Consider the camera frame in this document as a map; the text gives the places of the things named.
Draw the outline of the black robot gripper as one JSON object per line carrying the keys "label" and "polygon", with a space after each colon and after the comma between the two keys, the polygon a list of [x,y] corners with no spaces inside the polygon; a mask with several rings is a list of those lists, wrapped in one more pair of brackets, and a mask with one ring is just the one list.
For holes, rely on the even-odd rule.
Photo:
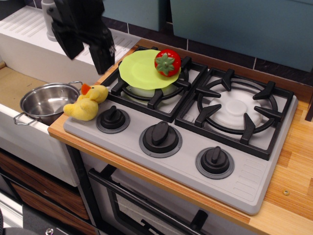
{"label": "black robot gripper", "polygon": [[66,56],[73,60],[86,43],[99,75],[115,64],[112,33],[102,22],[105,11],[101,0],[56,0],[56,8],[48,10],[52,31]]}

